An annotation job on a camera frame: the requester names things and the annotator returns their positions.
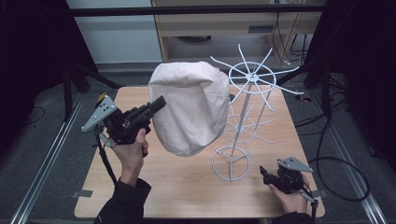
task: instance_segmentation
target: floor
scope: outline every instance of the floor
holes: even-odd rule
[[[260,63],[270,50],[262,36],[212,36],[210,40],[199,38],[175,38],[172,41],[170,62],[207,61],[221,69],[229,66],[216,63],[215,59],[234,65],[241,63],[241,51],[247,61]],[[301,49],[301,39],[293,46]],[[274,71],[288,70],[299,66],[298,51],[293,51],[296,61],[290,65],[279,64],[272,54],[265,63]],[[105,77],[125,85],[147,85],[151,70],[106,71]],[[297,133],[309,160],[318,154],[321,157],[335,157],[351,165],[336,160],[322,160],[310,163],[315,170],[317,185],[329,194],[323,198],[326,215],[317,223],[396,223],[396,175],[384,158],[371,155],[367,136],[359,122],[359,114],[353,104],[346,102],[343,93],[331,89],[332,122],[326,127],[326,118],[321,117],[321,87],[307,90],[304,87],[305,74],[301,74],[283,87],[303,91],[302,98],[284,93]],[[332,74],[334,80],[345,84],[342,74]],[[63,87],[56,86],[43,91],[36,97],[35,109],[21,136],[13,144],[13,153],[7,161],[2,161],[0,171],[0,223],[8,223],[19,208],[27,214],[28,223],[91,223],[90,219],[74,217],[73,210],[77,199],[71,197],[74,191],[82,188],[93,154],[95,139],[81,134],[79,127],[92,114],[97,95],[106,91],[110,96],[116,90],[89,79],[88,93],[73,91],[73,99],[78,109],[71,123],[63,123]],[[58,139],[63,132],[65,139]],[[370,194],[359,202],[367,191],[363,174],[370,184]],[[42,181],[37,176],[44,176]],[[33,204],[24,203],[30,199]],[[248,223],[247,220],[147,220],[148,223]]]

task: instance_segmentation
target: white wire rack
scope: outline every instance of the white wire rack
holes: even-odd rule
[[[275,110],[268,103],[271,90],[273,90],[274,88],[279,88],[282,91],[286,91],[295,95],[303,94],[303,92],[290,91],[276,85],[276,75],[295,71],[298,69],[298,67],[287,71],[273,72],[269,67],[264,65],[268,56],[272,52],[271,49],[269,50],[269,52],[267,53],[267,55],[265,56],[265,58],[262,60],[261,63],[255,63],[255,62],[247,62],[245,60],[244,54],[239,44],[238,44],[238,48],[243,61],[234,66],[220,62],[214,59],[213,57],[210,57],[214,62],[221,63],[231,68],[228,77],[230,79],[231,84],[239,90],[238,93],[235,95],[235,97],[233,99],[232,98],[230,99],[231,115],[228,116],[227,118],[227,125],[231,126],[232,128],[224,129],[224,133],[223,133],[224,136],[228,139],[228,144],[225,147],[221,147],[217,149],[212,157],[213,170],[220,178],[228,181],[235,181],[242,179],[248,174],[251,164],[250,160],[253,160],[253,157],[251,156],[249,151],[248,142],[252,141],[254,138],[259,138],[267,143],[270,144],[274,143],[271,140],[258,136],[256,132],[257,127],[259,125],[271,122],[271,120],[261,121],[262,113],[265,107],[268,107],[270,111],[275,112]],[[238,69],[238,67],[241,67],[243,65],[246,67],[247,70],[246,72],[241,71],[241,69]],[[259,74],[261,68],[263,68],[266,71],[266,73]],[[242,84],[237,85],[235,83],[236,81],[240,81]],[[242,106],[242,110],[240,114],[236,114],[233,111],[233,103],[237,100],[237,98],[241,97],[241,95],[243,94],[245,94],[245,100]],[[253,121],[253,119],[248,117],[250,111],[254,106],[252,105],[248,109],[248,102],[251,94],[256,94],[256,95],[259,94],[263,100],[262,110],[260,115],[258,116],[257,121]],[[236,146],[237,144],[243,144],[245,146],[245,149],[247,150],[247,153],[242,148],[237,147]],[[219,160],[219,158],[222,158],[229,163],[229,172],[227,175],[222,174],[219,171],[219,167],[216,166],[216,160]],[[236,174],[234,172],[234,167],[237,163],[243,163],[242,166],[244,167],[244,171],[242,173],[238,172],[238,174]]]

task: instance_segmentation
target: metal bar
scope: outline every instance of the metal bar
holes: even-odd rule
[[[319,12],[325,9],[337,9],[341,6],[326,4],[294,5],[250,5],[250,6],[192,6],[192,7],[113,7],[113,8],[72,8],[51,10],[45,13],[73,17],[106,16],[143,16],[176,14],[220,14],[220,13],[263,13],[263,12]]]
[[[43,186],[50,174],[50,170],[52,169],[52,166],[55,163],[56,158],[58,157],[58,154],[61,151],[61,148],[64,144],[64,140],[68,135],[71,126],[77,116],[77,113],[82,103],[83,96],[84,95],[83,94],[81,95],[81,93],[78,94],[78,97],[75,101],[75,105],[74,105],[75,109],[73,113],[70,115],[68,121],[64,121],[61,130],[58,132],[58,135],[56,136],[51,148],[49,149],[49,153],[47,154],[46,159],[44,159],[40,169],[37,172],[37,175],[35,176],[35,180],[33,181],[32,185],[27,191],[17,211],[14,213],[10,222],[11,224],[25,223],[25,221],[29,217],[32,208],[35,205],[35,201],[37,200],[38,195],[43,189]]]
[[[313,96],[312,97],[313,102],[316,104],[318,110],[320,112],[323,112],[319,104],[319,97],[317,96],[317,94],[314,91],[310,91],[310,94]],[[345,147],[340,135],[338,134],[337,130],[332,124],[330,124],[329,126],[329,133],[331,135],[332,142],[335,144],[334,149],[338,154],[338,156],[340,157],[340,159],[344,161],[348,161],[349,163],[356,166],[354,161],[352,160],[352,157],[347,152],[347,148]],[[365,192],[365,182],[364,179],[361,177],[361,175],[359,175],[349,166],[346,167],[346,173],[357,194],[360,196],[363,195]],[[363,209],[366,211],[367,217],[370,219],[370,221],[373,224],[388,223],[372,193],[370,193],[369,196],[361,202],[361,205],[363,206]]]

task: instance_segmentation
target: wooden furniture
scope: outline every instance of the wooden furniture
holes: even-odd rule
[[[326,0],[295,0],[295,4],[319,4]],[[271,0],[151,0],[154,7],[267,5]],[[157,15],[157,33],[163,61],[169,58],[174,36],[205,35],[266,35],[269,44],[277,49],[276,59],[284,62],[290,55],[295,35],[313,34],[321,12],[233,13],[204,15]]]
[[[231,87],[231,92],[235,93],[234,87]],[[240,111],[243,98],[234,102],[234,111]],[[148,87],[125,87],[119,90],[115,104],[125,111],[146,104],[148,101]],[[255,106],[249,116],[254,120],[257,119],[262,108],[260,95],[251,95],[250,104],[253,103]],[[269,103],[276,112],[264,110],[262,121],[269,119],[273,121],[259,126],[258,135],[274,143],[270,144],[258,138],[250,141],[249,151],[253,157],[251,169],[245,178],[233,182],[219,178],[211,167],[215,150],[228,144],[224,135],[199,154],[181,158],[163,148],[152,128],[152,132],[147,135],[149,154],[145,158],[145,165],[140,175],[152,186],[145,204],[145,217],[238,218],[282,215],[283,210],[279,200],[268,186],[262,183],[259,166],[262,165],[270,173],[275,174],[277,159],[293,156],[305,164],[307,161],[279,89],[271,92]],[[116,176],[120,176],[119,160],[110,149],[107,150],[107,154]],[[221,164],[221,161],[217,161],[217,167],[219,170],[229,170],[228,164]],[[243,172],[245,168],[244,163],[237,163],[234,171]],[[311,189],[316,189],[313,176],[305,175]],[[114,190],[113,182],[98,154],[93,158],[83,189],[91,190],[92,196],[78,199],[75,215],[96,217]],[[319,200],[317,216],[323,215],[324,207]]]

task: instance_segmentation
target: hand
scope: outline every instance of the hand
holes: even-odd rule
[[[112,139],[110,139],[110,144],[115,145]],[[142,149],[145,153],[148,153],[149,143],[146,140],[145,129],[139,131],[133,144],[113,147],[113,151],[122,164],[121,182],[133,187],[136,185],[140,170],[143,167]]]
[[[303,179],[305,184],[308,185],[305,175],[303,175]],[[292,194],[285,194],[272,184],[268,185],[268,187],[282,203],[285,213],[306,213],[307,200],[303,197],[301,192],[297,191]]]

